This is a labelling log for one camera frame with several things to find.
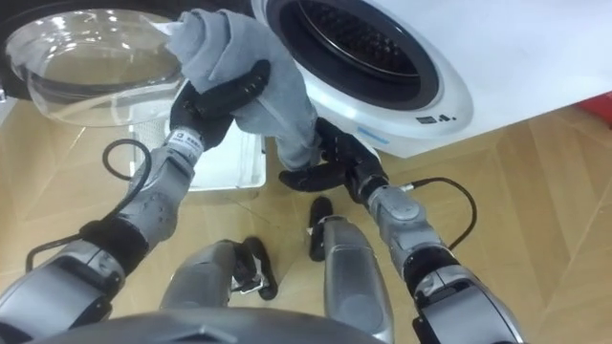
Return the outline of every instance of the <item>white appliance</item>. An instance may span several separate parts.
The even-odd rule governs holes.
[[[255,17],[294,54],[319,114],[399,157],[612,90],[612,2],[607,0],[251,0],[251,5]],[[356,21],[369,28],[356,27]],[[418,42],[438,76],[435,96],[418,107],[372,101],[325,74],[333,69],[321,70],[324,63],[336,63],[335,69],[345,63],[363,72],[367,66],[355,66],[359,57],[354,58],[363,53],[361,37],[370,35],[372,45],[382,42],[389,51],[401,44],[389,49],[384,37],[393,35],[392,41],[401,31]],[[309,54],[316,44],[340,51],[337,61]],[[410,59],[422,58],[414,51],[418,48],[404,50]],[[363,83],[359,76],[342,74],[347,83]],[[370,90],[376,93],[377,87]]]

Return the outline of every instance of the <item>white washing machine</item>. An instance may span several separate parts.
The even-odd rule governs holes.
[[[612,2],[251,0],[319,114],[409,157],[612,90]]]

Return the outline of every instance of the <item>wooden floor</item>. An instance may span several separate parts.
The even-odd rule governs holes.
[[[17,105],[0,128],[0,287],[23,273],[30,247],[74,233],[120,199],[126,185],[102,168],[100,154],[124,136],[122,129],[64,127],[29,103]],[[113,158],[125,166],[129,152]],[[445,176],[473,193],[480,219],[456,254],[510,306],[531,342],[612,343],[612,133],[604,123],[566,108],[412,159],[382,161],[394,183]],[[265,187],[190,194],[176,234],[130,276],[115,316],[155,310],[173,270],[199,247],[253,234],[271,252],[280,294],[270,303],[251,295],[231,303],[322,314],[323,265],[305,250],[316,195],[283,187],[279,170],[271,151]],[[328,194],[378,252],[397,343],[414,343],[415,312],[377,229],[343,189]],[[448,242],[470,219],[467,202],[450,187],[432,185],[415,197]]]

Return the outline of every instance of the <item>gray cloth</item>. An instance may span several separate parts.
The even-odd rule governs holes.
[[[267,59],[272,73],[257,101],[235,111],[238,127],[275,137],[278,157],[287,169],[316,164],[317,112],[291,54],[268,27],[231,11],[184,12],[167,48],[182,64],[183,74],[202,93],[248,72]]]

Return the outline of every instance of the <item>small label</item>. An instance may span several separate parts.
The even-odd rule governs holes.
[[[194,157],[195,159],[200,158],[202,153],[204,153],[204,145],[200,142],[200,140],[184,130],[173,131],[170,134],[168,143],[183,147],[189,156]]]
[[[425,117],[425,118],[417,118],[417,120],[421,124],[433,124],[433,123],[437,123],[438,122],[436,120],[436,118],[433,118],[432,116],[428,116],[428,117]]]

